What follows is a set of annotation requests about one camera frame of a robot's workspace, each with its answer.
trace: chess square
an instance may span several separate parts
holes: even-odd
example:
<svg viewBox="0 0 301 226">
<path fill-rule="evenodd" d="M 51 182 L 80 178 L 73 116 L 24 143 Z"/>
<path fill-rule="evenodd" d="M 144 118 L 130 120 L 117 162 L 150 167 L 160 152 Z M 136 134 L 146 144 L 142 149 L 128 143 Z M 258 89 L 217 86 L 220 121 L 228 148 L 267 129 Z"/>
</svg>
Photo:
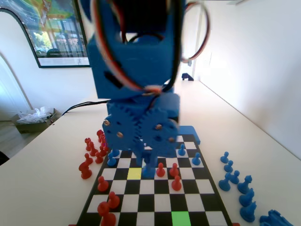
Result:
<svg viewBox="0 0 301 226">
<path fill-rule="evenodd" d="M 155 211 L 155 195 L 141 194 L 139 195 L 138 212 L 154 212 Z"/>
<path fill-rule="evenodd" d="M 170 212 L 169 194 L 155 194 L 155 212 Z"/>
<path fill-rule="evenodd" d="M 171 211 L 188 211 L 184 194 L 170 194 Z"/>
<path fill-rule="evenodd" d="M 173 187 L 171 186 L 171 183 L 173 182 L 174 180 L 168 180 L 168 187 L 169 187 L 169 193 L 170 194 L 184 194 L 184 189 L 183 189 L 183 185 L 181 187 L 181 189 L 179 191 L 175 191 L 173 189 Z"/>
<path fill-rule="evenodd" d="M 154 180 L 141 180 L 139 194 L 154 194 L 155 193 Z"/>
<path fill-rule="evenodd" d="M 210 226 L 227 226 L 226 219 L 221 211 L 206 211 Z"/>
<path fill-rule="evenodd" d="M 104 168 L 102 176 L 105 180 L 113 180 L 115 177 L 116 168 Z"/>
<path fill-rule="evenodd" d="M 181 172 L 181 179 L 182 180 L 195 179 L 192 168 L 180 168 L 180 172 Z"/>
<path fill-rule="evenodd" d="M 208 179 L 196 180 L 200 194 L 214 194 L 214 190 Z"/>
<path fill-rule="evenodd" d="M 199 194 L 185 194 L 185 198 L 189 212 L 205 211 Z"/>
<path fill-rule="evenodd" d="M 155 226 L 154 212 L 138 212 L 137 225 L 139 226 Z"/>
<path fill-rule="evenodd" d="M 125 194 L 123 196 L 121 212 L 137 212 L 138 202 L 139 202 L 138 194 Z"/>
<path fill-rule="evenodd" d="M 90 205 L 88 207 L 87 213 L 98 213 L 97 207 L 101 202 L 106 202 L 108 200 L 107 194 L 96 194 L 93 195 Z"/>
</svg>

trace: wooden floor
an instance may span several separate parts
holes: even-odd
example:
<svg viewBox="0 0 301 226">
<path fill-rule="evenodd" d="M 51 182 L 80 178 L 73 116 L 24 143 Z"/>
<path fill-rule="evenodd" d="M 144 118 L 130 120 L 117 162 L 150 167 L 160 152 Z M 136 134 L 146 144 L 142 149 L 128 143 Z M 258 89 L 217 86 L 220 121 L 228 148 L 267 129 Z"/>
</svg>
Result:
<svg viewBox="0 0 301 226">
<path fill-rule="evenodd" d="M 40 133 L 21 134 L 11 121 L 0 121 L 0 151 L 13 157 Z"/>
</svg>

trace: blue pawn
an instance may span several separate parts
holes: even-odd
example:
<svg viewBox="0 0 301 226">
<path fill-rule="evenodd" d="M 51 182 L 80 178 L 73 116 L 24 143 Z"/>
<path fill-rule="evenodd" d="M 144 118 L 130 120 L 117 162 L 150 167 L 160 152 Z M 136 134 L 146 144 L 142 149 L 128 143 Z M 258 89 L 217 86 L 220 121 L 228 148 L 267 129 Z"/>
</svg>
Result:
<svg viewBox="0 0 301 226">
<path fill-rule="evenodd" d="M 233 161 L 230 160 L 228 164 L 224 166 L 224 170 L 228 173 L 231 173 L 233 171 L 232 165 L 233 165 Z"/>
<path fill-rule="evenodd" d="M 228 155 L 229 155 L 229 152 L 225 152 L 224 156 L 221 157 L 221 162 L 222 163 L 228 163 L 228 161 L 229 161 L 228 158 L 227 158 Z"/>
<path fill-rule="evenodd" d="M 251 205 L 247 207 L 242 207 L 239 213 L 246 222 L 253 222 L 255 221 L 254 212 L 256 207 L 257 207 L 256 202 L 252 202 Z"/>
<path fill-rule="evenodd" d="M 251 188 L 247 194 L 242 194 L 239 197 L 239 202 L 242 206 L 247 207 L 252 203 L 253 197 L 254 197 L 254 191 L 253 188 Z"/>
<path fill-rule="evenodd" d="M 194 165 L 196 165 L 196 166 L 198 166 L 199 164 L 201 164 L 201 160 L 199 159 L 199 157 L 200 157 L 200 153 L 196 153 L 196 157 L 194 157 L 193 159 L 192 159 L 192 163 L 194 164 Z"/>
<path fill-rule="evenodd" d="M 229 180 L 230 180 L 231 174 L 230 173 L 226 173 L 225 175 L 225 179 L 224 180 L 220 180 L 220 182 L 218 182 L 218 186 L 223 190 L 223 191 L 229 191 L 230 190 L 230 184 L 229 184 Z"/>
<path fill-rule="evenodd" d="M 250 189 L 249 189 L 249 184 L 252 182 L 252 177 L 251 175 L 246 176 L 245 177 L 245 181 L 243 183 L 239 183 L 237 185 L 238 190 L 242 193 L 242 194 L 247 194 Z"/>
<path fill-rule="evenodd" d="M 108 160 L 108 166 L 114 166 L 116 164 L 116 159 L 113 158 L 113 153 L 108 154 L 109 160 Z"/>
<path fill-rule="evenodd" d="M 118 156 L 119 155 L 119 150 L 118 149 L 112 149 L 112 151 L 111 151 L 112 153 L 113 153 L 113 157 L 116 157 L 116 156 Z"/>
<path fill-rule="evenodd" d="M 234 171 L 234 174 L 231 175 L 230 181 L 237 185 L 239 183 L 239 179 L 238 179 L 239 174 L 240 173 L 238 170 Z"/>
<path fill-rule="evenodd" d="M 186 154 L 186 151 L 184 150 L 184 144 L 181 144 L 181 149 L 178 150 L 178 154 L 180 156 L 184 156 Z"/>
</svg>

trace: red chess piece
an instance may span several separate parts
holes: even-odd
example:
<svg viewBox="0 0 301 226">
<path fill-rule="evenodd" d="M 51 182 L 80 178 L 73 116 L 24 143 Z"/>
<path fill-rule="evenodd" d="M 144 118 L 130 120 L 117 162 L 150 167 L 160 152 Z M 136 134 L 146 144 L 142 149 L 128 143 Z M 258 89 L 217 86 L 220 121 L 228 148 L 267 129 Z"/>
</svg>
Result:
<svg viewBox="0 0 301 226">
<path fill-rule="evenodd" d="M 157 169 L 157 176 L 163 177 L 165 175 L 165 170 L 163 169 L 163 163 L 159 163 L 159 168 Z"/>
<path fill-rule="evenodd" d="M 79 170 L 81 171 L 81 178 L 83 179 L 88 179 L 92 175 L 92 171 L 89 169 L 89 165 L 86 162 L 80 164 Z"/>
<path fill-rule="evenodd" d="M 91 151 L 91 147 L 89 146 L 89 143 L 91 142 L 91 139 L 90 138 L 86 138 L 85 139 L 85 143 L 86 143 L 86 150 L 89 152 Z"/>
<path fill-rule="evenodd" d="M 103 217 L 101 226 L 115 226 L 116 217 L 113 213 L 109 213 L 109 210 L 110 209 L 107 202 L 101 202 L 98 205 L 98 214 Z"/>
<path fill-rule="evenodd" d="M 169 170 L 169 174 L 173 177 L 178 176 L 179 175 L 179 170 L 178 170 L 178 165 L 177 163 L 173 164 L 173 167 Z"/>
<path fill-rule="evenodd" d="M 91 142 L 89 143 L 89 146 L 91 147 L 90 155 L 91 155 L 91 156 L 95 156 L 95 155 L 96 155 L 96 152 L 98 152 L 98 150 L 94 147 L 94 143 L 91 141 Z"/>
<path fill-rule="evenodd" d="M 86 158 L 86 163 L 88 163 L 88 165 L 90 165 L 93 162 L 93 159 L 89 157 L 88 153 L 85 154 L 85 158 Z"/>
<path fill-rule="evenodd" d="M 95 160 L 95 162 L 96 162 L 97 164 L 100 164 L 100 163 L 103 162 L 103 158 L 102 158 L 100 152 L 97 152 L 97 153 L 96 153 L 96 160 Z"/>
<path fill-rule="evenodd" d="M 100 176 L 100 177 L 98 178 L 98 182 L 99 182 L 99 184 L 98 184 L 98 186 L 97 186 L 97 189 L 98 189 L 100 192 L 104 192 L 104 191 L 106 191 L 106 190 L 108 189 L 108 187 L 109 187 L 109 182 L 106 181 L 106 180 L 104 180 L 103 176 Z"/>
<path fill-rule="evenodd" d="M 171 183 L 171 187 L 175 190 L 175 191 L 179 191 L 182 187 L 182 184 L 180 182 L 180 177 L 179 176 L 175 176 L 174 181 Z"/>
<path fill-rule="evenodd" d="M 120 203 L 120 198 L 117 195 L 115 195 L 114 192 L 110 192 L 109 193 L 109 201 L 108 201 L 109 207 L 111 209 L 114 209 L 119 206 L 119 203 Z"/>
</svg>

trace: framed picture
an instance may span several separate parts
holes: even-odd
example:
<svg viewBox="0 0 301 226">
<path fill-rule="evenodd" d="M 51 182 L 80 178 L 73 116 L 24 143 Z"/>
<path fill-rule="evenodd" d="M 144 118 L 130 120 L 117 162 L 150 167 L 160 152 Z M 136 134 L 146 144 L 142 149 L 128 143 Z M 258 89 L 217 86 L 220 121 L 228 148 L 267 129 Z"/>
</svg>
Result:
<svg viewBox="0 0 301 226">
<path fill-rule="evenodd" d="M 89 67 L 77 0 L 0 0 L 20 24 L 39 68 Z"/>
</svg>

